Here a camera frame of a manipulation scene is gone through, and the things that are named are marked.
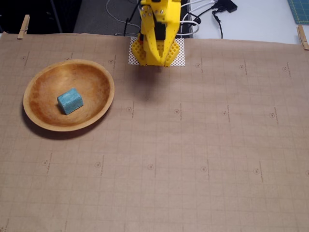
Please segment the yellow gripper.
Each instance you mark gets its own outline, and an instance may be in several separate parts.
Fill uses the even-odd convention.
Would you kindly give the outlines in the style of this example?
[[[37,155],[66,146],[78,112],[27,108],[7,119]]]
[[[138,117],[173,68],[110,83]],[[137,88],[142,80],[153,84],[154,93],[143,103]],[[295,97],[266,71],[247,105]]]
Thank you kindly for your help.
[[[175,37],[180,26],[181,2],[179,0],[142,0],[140,8],[143,48],[146,65],[169,67],[179,53]],[[156,40],[164,40],[162,58]]]

